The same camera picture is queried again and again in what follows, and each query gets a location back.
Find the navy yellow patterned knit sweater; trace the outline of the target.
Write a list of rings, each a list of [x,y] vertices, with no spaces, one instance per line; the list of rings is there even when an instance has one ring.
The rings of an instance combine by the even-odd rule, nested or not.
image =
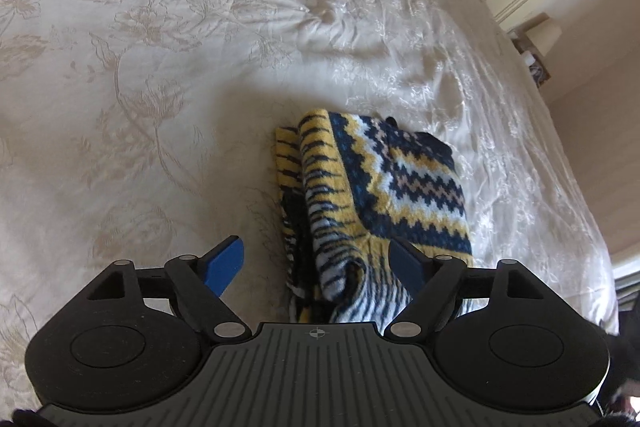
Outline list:
[[[292,322],[386,329],[411,300],[392,239],[473,262],[454,155],[434,135],[314,109],[274,139]]]

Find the white floral bed duvet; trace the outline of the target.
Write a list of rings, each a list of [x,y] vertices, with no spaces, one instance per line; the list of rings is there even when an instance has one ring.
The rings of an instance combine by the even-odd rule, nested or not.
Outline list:
[[[32,336],[112,261],[236,235],[226,292],[288,317],[274,132],[315,108],[447,143],[474,260],[515,258],[609,332],[608,248],[483,0],[1,0],[1,412]]]

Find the cream right bedside table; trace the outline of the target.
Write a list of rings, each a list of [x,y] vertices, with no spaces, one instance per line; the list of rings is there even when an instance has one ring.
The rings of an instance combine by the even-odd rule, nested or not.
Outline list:
[[[539,54],[532,46],[524,32],[510,31],[509,37],[514,48],[518,51],[518,54],[520,54],[521,59],[524,61],[527,69],[529,65],[533,64],[533,62],[541,62],[544,64],[542,55]]]

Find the cream right table lamp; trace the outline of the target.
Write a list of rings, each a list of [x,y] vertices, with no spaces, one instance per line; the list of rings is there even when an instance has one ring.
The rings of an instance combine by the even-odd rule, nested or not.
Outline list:
[[[553,18],[546,18],[525,31],[527,39],[542,56],[547,55],[562,35],[560,24]]]

